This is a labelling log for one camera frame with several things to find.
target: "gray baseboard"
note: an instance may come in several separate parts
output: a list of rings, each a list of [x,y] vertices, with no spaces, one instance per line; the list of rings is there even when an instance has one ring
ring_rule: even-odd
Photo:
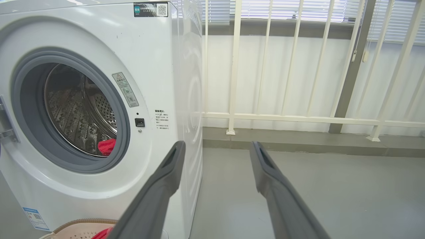
[[[382,135],[381,142],[372,142],[362,134],[262,129],[235,132],[236,135],[226,135],[225,128],[204,127],[203,146],[249,149],[251,141],[259,141],[270,151],[425,158],[425,138],[421,137]]]

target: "white wall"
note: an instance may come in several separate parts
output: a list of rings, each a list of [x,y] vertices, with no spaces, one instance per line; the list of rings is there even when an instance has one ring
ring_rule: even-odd
[[[257,112],[258,90],[264,53],[264,36],[241,36],[238,67],[236,112],[281,114],[283,95],[288,75],[293,37],[270,37],[262,98]],[[329,117],[339,83],[344,79],[342,71],[348,53],[349,40],[328,39],[324,61],[321,64],[316,94],[313,98],[311,116]],[[294,69],[288,94],[286,115],[305,115],[316,72],[321,38],[298,38]],[[372,44],[370,60],[362,63],[353,92],[347,117],[353,117],[361,95],[364,80],[371,63],[376,44]],[[229,112],[230,74],[232,68],[233,36],[208,37],[208,111]],[[400,53],[401,45],[384,44],[376,68],[371,90],[366,95],[361,118],[375,118],[391,79],[392,70]],[[402,120],[411,93],[425,62],[425,48],[415,46],[405,84],[397,90],[391,107],[391,120]],[[425,121],[425,107],[418,106],[413,120]],[[204,119],[204,126],[228,127],[227,119]],[[258,128],[275,130],[299,130],[327,132],[329,124],[306,122],[272,122],[259,120],[235,120],[235,128]],[[370,133],[370,126],[345,125],[346,133]],[[420,129],[387,127],[384,134],[418,135]]]

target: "qr code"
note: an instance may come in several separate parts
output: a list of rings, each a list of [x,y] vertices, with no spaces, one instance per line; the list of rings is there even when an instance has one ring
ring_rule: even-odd
[[[168,5],[167,5],[167,3],[158,3],[156,5],[156,15],[158,17],[168,17]]]

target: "gray pillar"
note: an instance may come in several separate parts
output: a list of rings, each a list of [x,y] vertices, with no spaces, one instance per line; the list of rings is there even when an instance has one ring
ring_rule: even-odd
[[[359,73],[360,63],[362,62],[363,52],[365,50],[369,28],[372,21],[373,10],[375,8],[375,2],[376,0],[367,0],[363,25],[357,40],[356,58],[354,59],[354,62],[351,62],[348,66],[347,75],[344,81],[343,90],[341,91],[341,97],[338,102],[335,117],[344,118],[347,114],[348,105],[350,103],[351,95],[353,94],[354,84],[356,83],[357,74]],[[342,124],[331,124],[329,127],[329,133],[341,133],[342,126]]]

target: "washing machine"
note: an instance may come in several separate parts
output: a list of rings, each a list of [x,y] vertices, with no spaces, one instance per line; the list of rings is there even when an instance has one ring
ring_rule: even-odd
[[[184,140],[164,231],[189,238],[202,178],[199,4],[0,1],[0,170],[35,228],[119,219]]]

